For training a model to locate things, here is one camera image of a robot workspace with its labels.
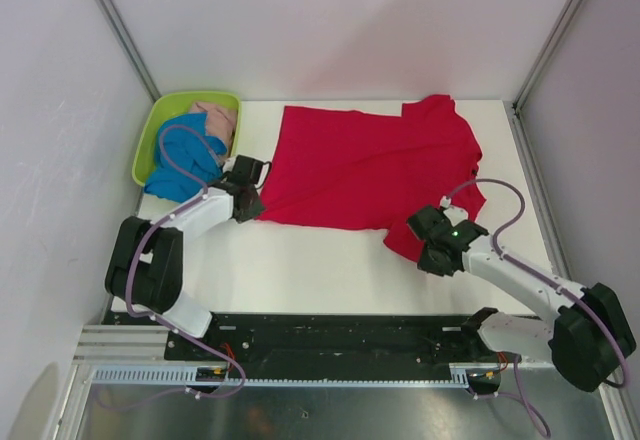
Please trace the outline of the red t shirt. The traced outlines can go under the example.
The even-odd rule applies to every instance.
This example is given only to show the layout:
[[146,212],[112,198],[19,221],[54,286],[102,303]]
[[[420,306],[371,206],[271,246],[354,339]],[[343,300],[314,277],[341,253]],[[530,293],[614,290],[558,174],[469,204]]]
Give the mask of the red t shirt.
[[475,178],[482,157],[447,95],[405,103],[398,116],[287,106],[259,218],[383,230],[388,249],[416,262],[422,244],[409,217]]

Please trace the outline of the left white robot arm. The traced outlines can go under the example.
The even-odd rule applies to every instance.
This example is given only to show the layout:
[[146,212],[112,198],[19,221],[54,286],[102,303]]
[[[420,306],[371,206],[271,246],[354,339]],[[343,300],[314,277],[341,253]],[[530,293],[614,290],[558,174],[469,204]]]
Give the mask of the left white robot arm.
[[259,189],[271,168],[269,161],[238,155],[224,164],[219,179],[169,213],[154,220],[125,219],[106,273],[106,291],[124,302],[129,316],[147,317],[187,335],[185,345],[197,358],[214,357],[221,336],[209,328],[210,310],[184,289],[184,249],[220,224],[260,216],[265,207]]

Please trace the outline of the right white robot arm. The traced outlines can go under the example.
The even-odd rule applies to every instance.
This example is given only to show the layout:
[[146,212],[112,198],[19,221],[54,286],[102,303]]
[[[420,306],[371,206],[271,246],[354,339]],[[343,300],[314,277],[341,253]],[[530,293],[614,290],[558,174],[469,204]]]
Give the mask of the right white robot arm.
[[484,361],[498,351],[552,364],[571,385],[592,392],[627,360],[637,342],[615,292],[558,277],[501,246],[495,234],[458,207],[427,206],[409,217],[423,247],[417,266],[445,277],[468,273],[507,293],[531,317],[485,307],[469,319],[463,353]]

